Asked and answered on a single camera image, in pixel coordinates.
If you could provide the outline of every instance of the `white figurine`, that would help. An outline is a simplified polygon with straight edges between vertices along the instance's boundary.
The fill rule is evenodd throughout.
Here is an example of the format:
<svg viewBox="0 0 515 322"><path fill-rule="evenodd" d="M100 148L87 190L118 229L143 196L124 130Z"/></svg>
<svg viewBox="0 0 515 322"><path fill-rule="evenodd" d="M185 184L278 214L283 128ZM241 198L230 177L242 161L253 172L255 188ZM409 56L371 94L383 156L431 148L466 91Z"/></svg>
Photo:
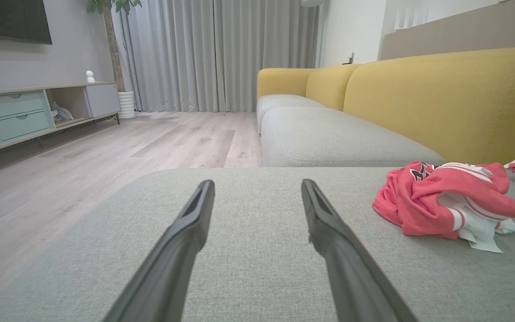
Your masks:
<svg viewBox="0 0 515 322"><path fill-rule="evenodd" d="M94 74L92 71L86 71L86 82L94 82Z"/></svg>

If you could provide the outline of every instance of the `tv cabinet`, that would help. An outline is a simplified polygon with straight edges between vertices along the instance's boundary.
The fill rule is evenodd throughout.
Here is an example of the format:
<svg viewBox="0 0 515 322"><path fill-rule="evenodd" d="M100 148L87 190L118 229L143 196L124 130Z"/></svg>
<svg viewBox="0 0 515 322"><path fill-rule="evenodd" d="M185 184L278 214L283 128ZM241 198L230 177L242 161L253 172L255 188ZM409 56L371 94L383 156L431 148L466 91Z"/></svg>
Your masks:
<svg viewBox="0 0 515 322"><path fill-rule="evenodd" d="M74 119L56 122L49 102L69 110ZM120 110L112 82L2 90L0 148L109 116L116 116L118 121Z"/></svg>

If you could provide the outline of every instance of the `gray curtain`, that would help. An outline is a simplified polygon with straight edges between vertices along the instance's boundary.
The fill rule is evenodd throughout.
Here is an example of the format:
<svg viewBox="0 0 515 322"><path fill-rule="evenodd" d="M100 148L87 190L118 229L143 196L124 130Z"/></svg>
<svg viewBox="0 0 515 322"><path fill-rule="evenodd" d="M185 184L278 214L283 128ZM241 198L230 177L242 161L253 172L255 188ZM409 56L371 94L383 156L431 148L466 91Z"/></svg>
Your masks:
<svg viewBox="0 0 515 322"><path fill-rule="evenodd" d="M128 17L139 109L254 111L261 68L315 66L317 11L299 0L144 1Z"/></svg>

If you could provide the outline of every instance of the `plant foliage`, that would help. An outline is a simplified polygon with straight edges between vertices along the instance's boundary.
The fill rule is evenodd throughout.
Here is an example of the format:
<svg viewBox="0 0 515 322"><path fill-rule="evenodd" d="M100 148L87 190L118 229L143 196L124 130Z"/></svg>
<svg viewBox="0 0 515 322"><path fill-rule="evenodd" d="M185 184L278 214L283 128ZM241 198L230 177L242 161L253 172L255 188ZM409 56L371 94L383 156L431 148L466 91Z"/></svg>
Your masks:
<svg viewBox="0 0 515 322"><path fill-rule="evenodd" d="M86 11L91 13L98 11L102 13L102 8L109 6L109 8L116 7L116 12L120 12L123 9L129 14L131 7L143 6L140 0L87 0Z"/></svg>

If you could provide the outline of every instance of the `television screen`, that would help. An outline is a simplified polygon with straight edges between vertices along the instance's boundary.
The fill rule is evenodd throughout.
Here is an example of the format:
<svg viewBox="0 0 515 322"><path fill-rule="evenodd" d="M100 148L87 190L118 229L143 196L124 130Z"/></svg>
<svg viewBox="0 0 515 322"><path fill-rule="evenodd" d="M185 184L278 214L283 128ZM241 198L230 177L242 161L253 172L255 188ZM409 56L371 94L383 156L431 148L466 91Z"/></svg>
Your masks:
<svg viewBox="0 0 515 322"><path fill-rule="evenodd" d="M43 0L0 0L0 38L50 45Z"/></svg>

